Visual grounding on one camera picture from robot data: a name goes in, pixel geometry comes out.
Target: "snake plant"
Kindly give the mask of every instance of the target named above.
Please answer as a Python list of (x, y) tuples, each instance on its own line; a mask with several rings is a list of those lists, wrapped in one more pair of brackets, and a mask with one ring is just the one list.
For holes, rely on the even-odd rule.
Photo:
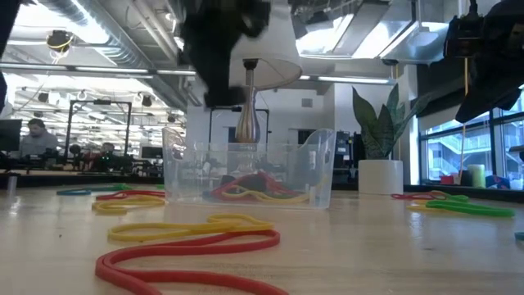
[(405, 116), (405, 103), (399, 105), (399, 85), (391, 90), (386, 105), (377, 114), (373, 106), (353, 88), (353, 110), (362, 128), (362, 140), (367, 159), (388, 159), (395, 143), (399, 140), (409, 120), (422, 111), (429, 96), (419, 98), (409, 114)]

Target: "wooden table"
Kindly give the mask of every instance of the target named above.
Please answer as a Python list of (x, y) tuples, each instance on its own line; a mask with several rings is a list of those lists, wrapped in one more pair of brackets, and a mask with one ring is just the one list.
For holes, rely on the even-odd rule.
[[(92, 197), (20, 189), (0, 197), (1, 294), (129, 294), (93, 275), (100, 255), (123, 247), (106, 240), (129, 222), (202, 222), (218, 212), (270, 220), (278, 247), (222, 256), (149, 257), (129, 268), (212, 270), (263, 280), (290, 294), (522, 295), (524, 206), (514, 219), (418, 214), (402, 201), (334, 193), (328, 211), (171, 205), (126, 216), (95, 216)], [(242, 294), (190, 284), (158, 285), (165, 294)]]

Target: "plastic container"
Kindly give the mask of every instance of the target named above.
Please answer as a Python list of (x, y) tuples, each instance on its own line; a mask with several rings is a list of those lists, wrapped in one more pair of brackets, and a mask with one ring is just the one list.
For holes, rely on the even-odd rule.
[(166, 197), (171, 202), (325, 209), (329, 207), (336, 132), (320, 129), (305, 144), (196, 143), (163, 129)]

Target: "potted plant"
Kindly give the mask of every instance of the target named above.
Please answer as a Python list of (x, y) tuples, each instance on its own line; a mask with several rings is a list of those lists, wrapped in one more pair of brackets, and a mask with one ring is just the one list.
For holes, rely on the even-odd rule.
[(390, 195), (404, 192), (402, 161), (390, 160), (391, 151), (409, 120), (426, 107), (429, 97), (419, 98), (405, 116), (399, 105), (399, 85), (391, 90), (377, 117), (373, 106), (353, 88), (353, 110), (362, 128), (366, 160), (359, 161), (359, 192)]

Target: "green object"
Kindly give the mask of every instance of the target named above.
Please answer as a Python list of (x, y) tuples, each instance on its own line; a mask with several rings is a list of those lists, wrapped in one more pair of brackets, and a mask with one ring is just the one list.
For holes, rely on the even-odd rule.
[(449, 201), (429, 201), (426, 203), (427, 208), (444, 209), (449, 211), (461, 212), (476, 216), (492, 217), (513, 217), (515, 212), (510, 209), (495, 208), (490, 206), (473, 205), (464, 202)]
[(451, 195), (448, 193), (444, 193), (441, 191), (431, 191), (432, 193), (441, 193), (446, 197), (446, 201), (454, 201), (454, 202), (469, 202), (469, 197), (465, 195)]
[(104, 188), (86, 188), (92, 192), (119, 192), (122, 190), (130, 190), (133, 189), (132, 187), (128, 186), (127, 184), (115, 184), (110, 187), (104, 187)]
[(409, 114), (405, 116), (405, 103), (399, 105), (399, 85), (391, 90), (387, 104), (382, 105), (380, 114), (375, 113), (373, 106), (363, 99), (353, 88), (353, 111), (362, 128), (362, 140), (366, 157), (372, 159), (387, 159), (404, 132), (411, 118), (421, 112), (432, 95), (420, 97)]
[(484, 165), (468, 165), (468, 171), (472, 175), (472, 186), (474, 188), (486, 188), (486, 168)]

